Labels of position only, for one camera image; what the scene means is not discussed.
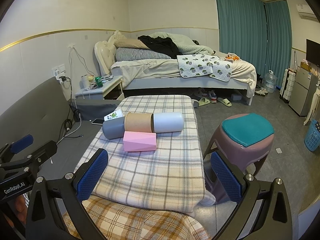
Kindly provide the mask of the white leaf-print paper cup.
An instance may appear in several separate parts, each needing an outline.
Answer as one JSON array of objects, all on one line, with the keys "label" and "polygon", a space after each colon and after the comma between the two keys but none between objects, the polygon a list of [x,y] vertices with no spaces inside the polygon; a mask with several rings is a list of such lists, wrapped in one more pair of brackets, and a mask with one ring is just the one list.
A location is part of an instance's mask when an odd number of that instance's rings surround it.
[{"label": "white leaf-print paper cup", "polygon": [[104,121],[109,121],[109,120],[122,118],[122,117],[124,117],[124,113],[123,113],[123,110],[120,107],[120,108],[116,109],[115,111],[113,111],[112,113],[104,116]]}]

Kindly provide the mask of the tan cardboard cup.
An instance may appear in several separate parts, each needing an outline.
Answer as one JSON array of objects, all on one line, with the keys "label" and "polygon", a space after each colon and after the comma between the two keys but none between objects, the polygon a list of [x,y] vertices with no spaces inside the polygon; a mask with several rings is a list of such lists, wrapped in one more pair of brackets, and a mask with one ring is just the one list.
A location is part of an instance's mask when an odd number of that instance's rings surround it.
[{"label": "tan cardboard cup", "polygon": [[128,113],[124,119],[124,129],[130,132],[153,132],[152,113]]}]

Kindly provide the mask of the purple plastic stool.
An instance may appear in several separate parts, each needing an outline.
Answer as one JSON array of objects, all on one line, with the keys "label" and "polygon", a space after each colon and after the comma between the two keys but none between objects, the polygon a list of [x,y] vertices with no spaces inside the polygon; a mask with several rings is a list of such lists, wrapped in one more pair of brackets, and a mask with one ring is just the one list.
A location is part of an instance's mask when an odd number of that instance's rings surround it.
[{"label": "purple plastic stool", "polygon": [[[248,114],[233,115],[227,119],[233,119],[244,115]],[[254,175],[256,175],[266,160],[274,141],[274,134],[272,134],[254,145],[245,147],[230,139],[223,131],[221,124],[219,124],[218,128],[213,133],[209,145],[203,154],[206,189],[216,198],[217,204],[224,202],[227,199],[227,193],[211,168],[210,154],[215,150],[220,150],[231,164],[236,165],[242,172],[244,172],[249,165],[254,164]]]}]

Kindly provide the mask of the orange plaid cushion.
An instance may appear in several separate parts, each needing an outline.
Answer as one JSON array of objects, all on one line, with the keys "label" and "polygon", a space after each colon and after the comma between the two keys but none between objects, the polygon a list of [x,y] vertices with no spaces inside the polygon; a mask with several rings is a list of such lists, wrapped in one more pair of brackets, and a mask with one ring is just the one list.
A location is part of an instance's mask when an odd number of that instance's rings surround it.
[{"label": "orange plaid cushion", "polygon": [[94,195],[82,204],[107,239],[211,239],[200,222],[185,214],[140,209]]}]

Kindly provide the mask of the blue laundry basket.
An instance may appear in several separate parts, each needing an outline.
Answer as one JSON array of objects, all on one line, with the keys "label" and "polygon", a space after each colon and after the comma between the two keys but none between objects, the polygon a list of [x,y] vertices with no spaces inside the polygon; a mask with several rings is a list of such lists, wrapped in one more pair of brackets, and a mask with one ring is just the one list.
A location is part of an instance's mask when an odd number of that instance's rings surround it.
[{"label": "blue laundry basket", "polygon": [[304,138],[307,149],[314,152],[320,144],[319,121],[313,119]]}]

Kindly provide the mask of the white kettle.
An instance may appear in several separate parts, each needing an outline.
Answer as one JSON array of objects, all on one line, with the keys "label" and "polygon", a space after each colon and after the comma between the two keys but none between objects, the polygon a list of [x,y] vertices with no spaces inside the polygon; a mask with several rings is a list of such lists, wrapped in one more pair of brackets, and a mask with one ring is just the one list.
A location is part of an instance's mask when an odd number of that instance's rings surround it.
[{"label": "white kettle", "polygon": [[88,88],[90,86],[89,76],[88,75],[83,75],[81,77],[81,82],[82,82],[83,88]]}]

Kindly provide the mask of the teal stool cushion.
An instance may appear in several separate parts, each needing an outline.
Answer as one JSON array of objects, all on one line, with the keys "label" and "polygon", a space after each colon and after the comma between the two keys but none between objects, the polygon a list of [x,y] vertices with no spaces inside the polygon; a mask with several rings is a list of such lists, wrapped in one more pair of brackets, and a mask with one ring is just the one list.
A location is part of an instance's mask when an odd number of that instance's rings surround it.
[{"label": "teal stool cushion", "polygon": [[274,134],[271,123],[255,113],[224,120],[221,127],[230,139],[245,147],[254,145]]}]

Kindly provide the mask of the bedside table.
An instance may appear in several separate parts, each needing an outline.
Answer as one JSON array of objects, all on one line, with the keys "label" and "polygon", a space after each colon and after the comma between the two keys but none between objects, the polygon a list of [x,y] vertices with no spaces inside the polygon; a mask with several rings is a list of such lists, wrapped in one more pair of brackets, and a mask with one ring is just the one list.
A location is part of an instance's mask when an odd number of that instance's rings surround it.
[{"label": "bedside table", "polygon": [[101,88],[84,88],[76,92],[76,99],[93,100],[123,100],[122,76],[114,76],[112,80],[103,83]]}]

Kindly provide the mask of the checked pillow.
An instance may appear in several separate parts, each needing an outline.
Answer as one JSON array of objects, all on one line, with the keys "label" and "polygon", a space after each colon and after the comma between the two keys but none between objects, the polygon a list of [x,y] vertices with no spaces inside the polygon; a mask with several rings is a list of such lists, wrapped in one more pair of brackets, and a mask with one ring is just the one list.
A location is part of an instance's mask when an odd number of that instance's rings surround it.
[{"label": "checked pillow", "polygon": [[159,59],[171,59],[170,56],[149,49],[118,48],[115,54],[117,62]]}]

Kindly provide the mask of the bed with white headboard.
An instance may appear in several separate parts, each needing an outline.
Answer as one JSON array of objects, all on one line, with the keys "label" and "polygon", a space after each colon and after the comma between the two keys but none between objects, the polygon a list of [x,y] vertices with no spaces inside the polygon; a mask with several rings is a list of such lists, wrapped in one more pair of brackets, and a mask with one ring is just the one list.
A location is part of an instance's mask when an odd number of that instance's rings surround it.
[{"label": "bed with white headboard", "polygon": [[[232,63],[232,74],[228,82],[208,76],[183,78],[180,75],[177,59],[117,62],[115,54],[118,48],[114,42],[122,38],[127,37],[120,31],[115,31],[108,41],[99,41],[95,44],[94,53],[101,75],[121,75],[123,88],[229,88],[245,89],[248,101],[254,96],[257,73],[255,66],[247,61],[242,59],[229,61]],[[228,61],[220,52],[215,51],[211,56],[218,56],[221,60]]]}]

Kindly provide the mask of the black television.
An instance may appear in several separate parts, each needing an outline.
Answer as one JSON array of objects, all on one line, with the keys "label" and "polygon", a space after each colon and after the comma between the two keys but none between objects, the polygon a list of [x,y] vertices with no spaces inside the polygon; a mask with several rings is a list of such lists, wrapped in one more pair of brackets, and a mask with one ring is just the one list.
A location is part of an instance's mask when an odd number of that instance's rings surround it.
[{"label": "black television", "polygon": [[320,66],[320,44],[307,39],[306,40],[306,60],[317,67]]}]

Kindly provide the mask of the black clothing on bed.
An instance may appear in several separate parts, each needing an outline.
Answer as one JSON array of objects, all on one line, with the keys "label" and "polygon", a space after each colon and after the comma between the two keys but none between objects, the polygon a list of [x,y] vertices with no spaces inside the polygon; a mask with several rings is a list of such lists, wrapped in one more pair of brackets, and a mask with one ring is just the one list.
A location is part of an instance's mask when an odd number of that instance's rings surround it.
[{"label": "black clothing on bed", "polygon": [[176,44],[169,37],[162,38],[158,36],[153,38],[151,36],[142,35],[138,37],[138,40],[145,44],[149,49],[168,55],[172,59],[177,59],[178,55],[182,55]]}]

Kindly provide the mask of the green blanket on bed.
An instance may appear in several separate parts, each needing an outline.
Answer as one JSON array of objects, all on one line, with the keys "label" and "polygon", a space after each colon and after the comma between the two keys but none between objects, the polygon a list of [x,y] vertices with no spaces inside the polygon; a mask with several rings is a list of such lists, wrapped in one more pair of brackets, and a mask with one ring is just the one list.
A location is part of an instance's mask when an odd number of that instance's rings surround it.
[{"label": "green blanket on bed", "polygon": [[178,50],[183,55],[202,54],[202,55],[214,55],[215,51],[208,46],[197,45],[193,40],[185,35],[171,34],[166,32],[155,32],[150,35],[152,38],[170,38],[174,44],[178,47]]}]

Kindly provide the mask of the air conditioner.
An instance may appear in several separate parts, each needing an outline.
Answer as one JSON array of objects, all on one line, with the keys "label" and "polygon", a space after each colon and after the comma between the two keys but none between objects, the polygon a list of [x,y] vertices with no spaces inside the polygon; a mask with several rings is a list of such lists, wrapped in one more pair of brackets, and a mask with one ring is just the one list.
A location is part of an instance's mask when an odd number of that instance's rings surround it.
[{"label": "air conditioner", "polygon": [[301,18],[317,21],[316,15],[307,4],[296,4],[297,11]]}]

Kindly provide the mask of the wall power strip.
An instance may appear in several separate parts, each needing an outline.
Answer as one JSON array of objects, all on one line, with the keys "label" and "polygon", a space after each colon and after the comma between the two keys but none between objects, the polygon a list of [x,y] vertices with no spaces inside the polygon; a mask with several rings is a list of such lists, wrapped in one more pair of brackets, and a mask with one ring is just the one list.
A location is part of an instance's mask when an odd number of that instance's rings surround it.
[{"label": "wall power strip", "polygon": [[53,77],[59,82],[59,84],[63,83],[62,77],[65,76],[66,68],[64,64],[61,64],[57,67],[52,68]]}]

